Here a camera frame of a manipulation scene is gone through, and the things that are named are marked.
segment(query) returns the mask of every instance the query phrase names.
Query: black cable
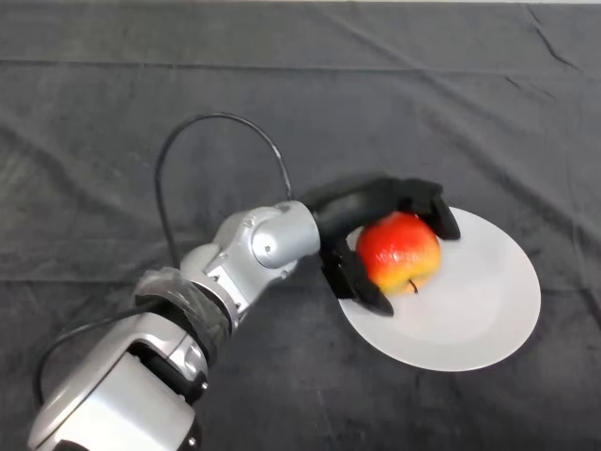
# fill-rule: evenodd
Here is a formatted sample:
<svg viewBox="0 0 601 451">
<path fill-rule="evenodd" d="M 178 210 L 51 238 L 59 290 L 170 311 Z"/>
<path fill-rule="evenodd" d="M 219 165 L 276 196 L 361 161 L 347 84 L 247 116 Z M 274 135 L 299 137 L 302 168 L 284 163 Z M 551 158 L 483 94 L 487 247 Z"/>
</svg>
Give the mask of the black cable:
<svg viewBox="0 0 601 451">
<path fill-rule="evenodd" d="M 165 240 L 167 241 L 169 253 L 171 254 L 173 266 L 175 268 L 179 268 L 179 255 L 177 253 L 176 242 L 174 240 L 173 231 L 171 229 L 169 220 L 167 218 L 167 213 L 166 213 L 165 206 L 164 206 L 164 200 L 162 197 L 162 169 L 164 167 L 167 153 L 169 153 L 171 146 L 173 145 L 173 143 L 175 142 L 175 140 L 177 139 L 179 134 L 182 133 L 185 129 L 187 129 L 191 125 L 193 125 L 193 123 L 195 123 L 195 122 L 199 122 L 199 121 L 205 120 L 205 119 L 213 119 L 213 118 L 222 118 L 222 119 L 233 120 L 237 123 L 240 123 L 242 125 L 249 127 L 253 131 L 257 132 L 259 134 L 259 136 L 261 136 L 261 138 L 263 138 L 263 140 L 270 146 L 271 151 L 275 155 L 275 159 L 277 160 L 277 163 L 280 166 L 280 171 L 282 173 L 282 177 L 284 179 L 284 184 L 285 184 L 285 189 L 286 189 L 286 198 L 288 200 L 292 200 L 294 197 L 293 193 L 292 193 L 292 186 L 290 184 L 290 177 L 288 176 L 288 171 L 286 170 L 284 161 L 282 160 L 282 155 L 280 154 L 280 151 L 275 146 L 275 144 L 273 144 L 273 141 L 271 141 L 271 139 L 268 137 L 268 135 L 265 132 L 263 132 L 263 130 L 261 130 L 261 128 L 259 126 L 255 125 L 250 120 L 247 120 L 243 117 L 239 117 L 236 115 L 231 115 L 229 113 L 211 113 L 208 115 L 199 115 L 199 116 L 190 117 L 189 119 L 186 119 L 185 121 L 178 124 L 169 133 L 169 135 L 167 136 L 167 139 L 165 139 L 164 143 L 162 144 L 161 151 L 159 152 L 159 157 L 157 158 L 155 171 L 154 171 L 154 189 L 155 189 L 155 196 L 156 196 L 156 202 L 157 202 L 157 209 L 159 210 L 159 216 L 161 217 L 162 231 L 164 233 Z M 41 380 L 42 380 L 44 367 L 46 365 L 46 362 L 48 361 L 48 358 L 50 357 L 50 355 L 54 352 L 54 350 L 56 348 L 58 348 L 60 345 L 62 345 L 63 343 L 65 343 L 66 341 L 70 340 L 71 338 L 73 338 L 74 336 L 76 336 L 78 334 L 82 334 L 84 332 L 98 329 L 102 326 L 112 324 L 112 323 L 120 321 L 122 319 L 133 317 L 135 315 L 139 315 L 141 313 L 150 311 L 150 310 L 156 308 L 160 302 L 161 302 L 160 300 L 157 300 L 156 302 L 153 301 L 153 302 L 145 303 L 143 305 L 139 305 L 139 306 L 131 308 L 129 310 L 124 310 L 122 312 L 119 312 L 112 317 L 106 317 L 106 318 L 99 319 L 94 322 L 88 322 L 86 324 L 82 324 L 74 329 L 71 329 L 71 330 L 59 335 L 58 338 L 51 345 L 49 345 L 44 350 L 44 352 L 40 355 L 38 363 L 34 370 L 33 395 L 34 395 L 34 400 L 36 401 L 36 404 L 38 405 L 38 407 L 41 407 L 44 404 L 44 395 L 43 395 L 42 386 L 41 386 Z"/>
<path fill-rule="evenodd" d="M 282 173 L 282 178 L 284 179 L 285 193 L 287 199 L 292 200 L 294 197 L 292 193 L 292 186 L 290 184 L 290 177 L 288 176 L 288 171 L 286 170 L 284 161 L 282 160 L 282 155 L 280 154 L 280 151 L 275 146 L 275 144 L 273 144 L 273 141 L 271 141 L 268 135 L 265 132 L 263 132 L 263 130 L 261 130 L 261 128 L 258 125 L 254 124 L 248 119 L 245 119 L 244 117 L 239 117 L 229 113 L 210 113 L 207 115 L 198 115 L 190 117 L 184 120 L 183 122 L 179 123 L 169 133 L 167 139 L 165 139 L 164 143 L 161 146 L 161 151 L 159 152 L 159 157 L 157 158 L 157 163 L 154 170 L 154 192 L 157 201 L 157 209 L 159 210 L 159 216 L 161 217 L 162 232 L 165 237 L 165 240 L 167 241 L 167 247 L 169 248 L 169 254 L 171 255 L 171 261 L 174 268 L 179 268 L 180 259 L 179 252 L 177 251 L 176 247 L 176 241 L 173 237 L 173 230 L 167 219 L 167 213 L 162 197 L 162 169 L 165 164 L 165 159 L 167 158 L 167 153 L 169 153 L 171 146 L 176 141 L 180 133 L 182 133 L 184 130 L 186 130 L 188 127 L 190 127 L 196 122 L 200 122 L 201 120 L 205 119 L 217 118 L 229 119 L 239 124 L 245 125 L 246 127 L 249 127 L 256 133 L 258 133 L 258 135 L 261 136 L 261 138 L 263 138 L 263 141 L 265 141 L 270 146 L 271 151 L 275 155 L 275 159 L 277 160 L 277 163 L 280 166 L 280 172 Z"/>
<path fill-rule="evenodd" d="M 62 345 L 66 341 L 70 340 L 77 334 L 81 334 L 83 332 L 89 332 L 94 329 L 98 329 L 99 327 L 106 326 L 108 324 L 112 324 L 114 322 L 120 321 L 122 319 L 133 317 L 135 315 L 139 315 L 141 313 L 145 313 L 147 311 L 153 310 L 161 302 L 162 302 L 162 300 L 160 300 L 160 299 L 149 301 L 142 305 L 138 305 L 137 307 L 130 308 L 129 310 L 124 310 L 122 312 L 118 312 L 111 317 L 106 317 L 106 318 L 99 319 L 94 322 L 88 322 L 86 324 L 82 324 L 81 326 L 78 326 L 74 329 L 71 329 L 70 331 L 67 331 L 67 332 L 59 335 L 58 338 L 51 345 L 49 345 L 44 350 L 44 352 L 41 354 L 41 356 L 39 357 L 39 360 L 38 360 L 38 364 L 36 365 L 36 368 L 34 371 L 33 394 L 34 394 L 34 400 L 36 401 L 36 404 L 38 405 L 38 407 L 41 407 L 44 404 L 44 394 L 42 392 L 42 387 L 41 387 L 41 379 L 42 379 L 42 373 L 44 371 L 44 366 L 46 365 L 48 358 L 50 357 L 50 355 L 53 353 L 53 351 L 56 348 L 58 348 L 60 345 Z"/>
</svg>

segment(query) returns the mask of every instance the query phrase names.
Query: white plate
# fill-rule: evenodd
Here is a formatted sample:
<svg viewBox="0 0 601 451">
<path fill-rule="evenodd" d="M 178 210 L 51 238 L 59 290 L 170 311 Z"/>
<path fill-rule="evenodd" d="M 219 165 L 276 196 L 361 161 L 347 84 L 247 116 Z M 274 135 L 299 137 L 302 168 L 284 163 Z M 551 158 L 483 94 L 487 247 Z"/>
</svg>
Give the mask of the white plate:
<svg viewBox="0 0 601 451">
<path fill-rule="evenodd" d="M 438 371 L 492 365 L 531 334 L 541 307 L 528 256 L 505 232 L 472 213 L 451 209 L 461 240 L 441 241 L 442 264 L 418 294 L 390 296 L 394 316 L 340 300 L 357 332 L 406 364 Z M 351 249 L 360 230 L 348 236 Z"/>
</svg>

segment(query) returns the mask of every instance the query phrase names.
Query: apple stem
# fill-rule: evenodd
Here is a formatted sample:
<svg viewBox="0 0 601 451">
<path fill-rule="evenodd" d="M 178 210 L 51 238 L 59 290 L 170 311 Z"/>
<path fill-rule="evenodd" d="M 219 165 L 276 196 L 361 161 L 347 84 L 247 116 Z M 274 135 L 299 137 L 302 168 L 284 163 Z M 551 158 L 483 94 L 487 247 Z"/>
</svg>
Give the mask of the apple stem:
<svg viewBox="0 0 601 451">
<path fill-rule="evenodd" d="M 413 283 L 413 281 L 411 279 L 409 279 L 409 283 L 413 287 L 413 293 L 417 294 L 418 293 L 417 287 L 415 286 L 415 284 Z"/>
</svg>

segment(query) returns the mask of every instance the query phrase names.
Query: red apple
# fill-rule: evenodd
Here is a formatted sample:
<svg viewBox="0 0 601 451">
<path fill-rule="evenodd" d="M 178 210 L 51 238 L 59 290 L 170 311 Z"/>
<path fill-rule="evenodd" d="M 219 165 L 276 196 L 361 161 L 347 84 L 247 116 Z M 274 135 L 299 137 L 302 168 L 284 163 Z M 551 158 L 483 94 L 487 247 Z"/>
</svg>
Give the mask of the red apple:
<svg viewBox="0 0 601 451">
<path fill-rule="evenodd" d="M 440 267 L 442 255 L 432 229 L 409 213 L 393 213 L 366 227 L 357 240 L 367 273 L 385 294 L 412 293 Z"/>
</svg>

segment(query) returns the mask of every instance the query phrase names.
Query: table surface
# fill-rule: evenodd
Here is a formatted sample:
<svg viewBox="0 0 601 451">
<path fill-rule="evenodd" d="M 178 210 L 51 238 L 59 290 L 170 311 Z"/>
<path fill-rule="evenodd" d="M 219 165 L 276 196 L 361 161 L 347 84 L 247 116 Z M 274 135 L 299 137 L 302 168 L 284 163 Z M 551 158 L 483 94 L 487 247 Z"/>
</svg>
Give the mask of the table surface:
<svg viewBox="0 0 601 451">
<path fill-rule="evenodd" d="M 446 374 L 349 327 L 315 260 L 270 289 L 196 409 L 206 449 L 599 449 L 601 10 L 582 6 L 0 2 L 0 444 L 24 449 L 30 374 L 65 325 L 123 308 L 168 263 L 161 140 L 225 110 L 273 137 L 298 193 L 385 170 L 504 229 L 543 291 L 507 360 Z M 180 248 L 281 199 L 236 125 L 166 168 Z M 50 390 L 98 334 L 59 351 Z"/>
</svg>

